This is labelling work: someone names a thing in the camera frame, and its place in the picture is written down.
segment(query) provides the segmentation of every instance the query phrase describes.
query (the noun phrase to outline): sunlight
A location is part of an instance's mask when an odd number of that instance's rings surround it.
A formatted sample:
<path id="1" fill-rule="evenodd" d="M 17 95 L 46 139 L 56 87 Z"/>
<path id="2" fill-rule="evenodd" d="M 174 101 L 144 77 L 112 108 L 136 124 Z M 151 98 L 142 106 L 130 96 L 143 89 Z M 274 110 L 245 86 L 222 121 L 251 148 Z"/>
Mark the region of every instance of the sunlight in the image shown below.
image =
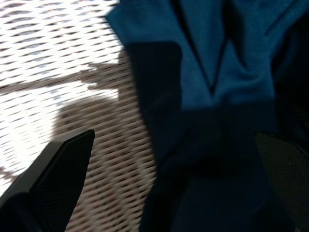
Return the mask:
<path id="1" fill-rule="evenodd" d="M 94 66 L 119 63 L 123 47 L 103 18 L 117 2 L 0 2 L 0 195 L 53 138 L 63 107 L 117 101 Z"/>

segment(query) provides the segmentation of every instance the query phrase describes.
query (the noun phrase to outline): dark blue cloth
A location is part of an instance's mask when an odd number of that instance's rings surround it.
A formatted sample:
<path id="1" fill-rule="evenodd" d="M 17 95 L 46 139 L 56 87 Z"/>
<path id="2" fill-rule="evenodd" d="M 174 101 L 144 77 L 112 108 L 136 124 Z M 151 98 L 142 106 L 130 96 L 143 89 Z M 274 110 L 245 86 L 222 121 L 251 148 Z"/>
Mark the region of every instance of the dark blue cloth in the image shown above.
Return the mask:
<path id="1" fill-rule="evenodd" d="M 307 139 L 287 102 L 308 96 L 308 10 L 308 0 L 123 0 L 107 16 L 156 161 L 141 232 L 294 231 L 253 133 Z"/>

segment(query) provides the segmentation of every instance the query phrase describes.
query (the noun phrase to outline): blue fabric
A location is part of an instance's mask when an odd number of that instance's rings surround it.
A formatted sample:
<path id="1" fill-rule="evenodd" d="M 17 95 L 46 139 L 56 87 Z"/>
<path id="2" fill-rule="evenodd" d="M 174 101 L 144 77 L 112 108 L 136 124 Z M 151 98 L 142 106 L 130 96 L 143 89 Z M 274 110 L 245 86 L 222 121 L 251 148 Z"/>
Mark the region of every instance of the blue fabric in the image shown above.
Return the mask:
<path id="1" fill-rule="evenodd" d="M 278 102 L 308 96 L 308 10 L 308 0 L 123 0 L 107 16 L 156 160 L 141 232 L 294 231 L 253 133 L 307 139 Z"/>

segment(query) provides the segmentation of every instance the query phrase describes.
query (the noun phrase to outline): wicker surface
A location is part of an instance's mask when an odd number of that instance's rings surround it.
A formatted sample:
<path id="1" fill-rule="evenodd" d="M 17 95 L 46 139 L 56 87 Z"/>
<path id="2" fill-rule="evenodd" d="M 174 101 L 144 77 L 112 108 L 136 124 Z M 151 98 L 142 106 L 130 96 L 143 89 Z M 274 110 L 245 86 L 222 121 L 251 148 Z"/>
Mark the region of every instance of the wicker surface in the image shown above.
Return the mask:
<path id="1" fill-rule="evenodd" d="M 94 128 L 70 232 L 137 231 L 154 180 L 114 0 L 0 0 L 0 194 L 54 136 Z"/>

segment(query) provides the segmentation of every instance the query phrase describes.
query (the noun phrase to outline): black object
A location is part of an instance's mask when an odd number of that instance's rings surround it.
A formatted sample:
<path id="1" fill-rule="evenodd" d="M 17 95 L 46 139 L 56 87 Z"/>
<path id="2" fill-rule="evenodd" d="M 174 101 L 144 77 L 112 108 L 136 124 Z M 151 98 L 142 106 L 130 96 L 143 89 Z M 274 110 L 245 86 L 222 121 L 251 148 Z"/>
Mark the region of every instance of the black object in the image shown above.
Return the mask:
<path id="1" fill-rule="evenodd" d="M 63 232 L 84 186 L 95 133 L 51 141 L 0 198 L 0 231 Z"/>
<path id="2" fill-rule="evenodd" d="M 309 231 L 309 144 L 265 131 L 255 134 L 270 182 L 295 225 Z"/>

